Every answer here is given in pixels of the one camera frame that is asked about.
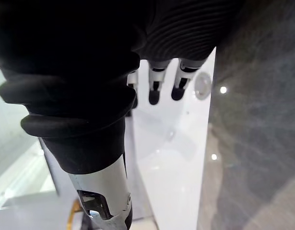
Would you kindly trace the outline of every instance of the grey surface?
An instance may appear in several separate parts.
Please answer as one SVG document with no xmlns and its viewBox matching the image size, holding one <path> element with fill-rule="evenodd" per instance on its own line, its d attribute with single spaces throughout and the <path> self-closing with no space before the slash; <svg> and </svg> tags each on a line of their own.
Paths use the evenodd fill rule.
<svg viewBox="0 0 295 230">
<path fill-rule="evenodd" d="M 131 117 L 126 117 L 125 153 L 127 177 L 132 197 L 132 218 L 136 220 L 151 217 L 153 214 L 135 159 L 133 123 Z"/>
<path fill-rule="evenodd" d="M 244 9 L 217 48 L 198 226 L 295 230 L 295 0 Z"/>
</svg>

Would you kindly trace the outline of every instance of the black fingertip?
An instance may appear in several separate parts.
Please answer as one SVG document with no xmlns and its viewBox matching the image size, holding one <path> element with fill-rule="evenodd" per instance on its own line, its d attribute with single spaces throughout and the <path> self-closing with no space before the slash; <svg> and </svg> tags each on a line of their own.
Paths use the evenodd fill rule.
<svg viewBox="0 0 295 230">
<path fill-rule="evenodd" d="M 135 109 L 137 106 L 138 106 L 138 95 L 136 94 L 136 98 L 134 99 L 132 108 Z"/>
<path fill-rule="evenodd" d="M 172 94 L 171 94 L 172 99 L 174 101 L 179 101 L 183 97 L 184 93 L 185 93 L 184 89 L 173 87 Z"/>
<path fill-rule="evenodd" d="M 152 105 L 155 105 L 159 102 L 159 98 L 160 98 L 160 92 L 159 91 L 149 91 L 149 96 L 148 96 L 148 100 L 149 103 Z"/>
</svg>

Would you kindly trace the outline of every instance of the gold object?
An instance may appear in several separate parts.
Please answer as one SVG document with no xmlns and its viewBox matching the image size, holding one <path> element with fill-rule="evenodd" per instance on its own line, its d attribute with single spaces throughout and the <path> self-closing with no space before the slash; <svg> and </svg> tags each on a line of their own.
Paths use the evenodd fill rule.
<svg viewBox="0 0 295 230">
<path fill-rule="evenodd" d="M 69 219 L 67 221 L 67 227 L 66 227 L 66 230 L 72 230 L 72 221 L 74 219 L 74 215 L 76 212 L 82 212 L 83 209 L 81 208 L 81 205 L 80 205 L 80 202 L 78 199 L 76 199 L 74 201 L 74 203 L 72 204 L 72 207 L 71 207 L 71 213 L 69 215 Z"/>
</svg>

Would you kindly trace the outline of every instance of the robotic arm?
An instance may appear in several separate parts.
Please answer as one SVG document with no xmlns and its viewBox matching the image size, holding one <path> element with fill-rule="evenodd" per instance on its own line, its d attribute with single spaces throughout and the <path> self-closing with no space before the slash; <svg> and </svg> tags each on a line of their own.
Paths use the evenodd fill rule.
<svg viewBox="0 0 295 230">
<path fill-rule="evenodd" d="M 180 100 L 239 7 L 232 0 L 0 3 L 0 95 L 27 108 L 23 129 L 43 139 L 100 228 L 126 230 L 132 221 L 124 117 L 140 59 L 149 61 L 149 100 L 157 104 L 169 60 L 180 58 L 172 89 Z"/>
</svg>

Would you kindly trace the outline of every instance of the robotic finger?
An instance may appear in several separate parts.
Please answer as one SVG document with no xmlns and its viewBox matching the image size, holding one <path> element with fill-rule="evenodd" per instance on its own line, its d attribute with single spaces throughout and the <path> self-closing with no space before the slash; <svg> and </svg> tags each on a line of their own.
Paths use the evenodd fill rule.
<svg viewBox="0 0 295 230">
<path fill-rule="evenodd" d="M 174 101 L 179 101 L 183 97 L 189 82 L 194 78 L 196 71 L 201 68 L 205 61 L 205 59 L 199 61 L 185 58 L 179 59 L 175 83 L 171 94 Z"/>
</svg>

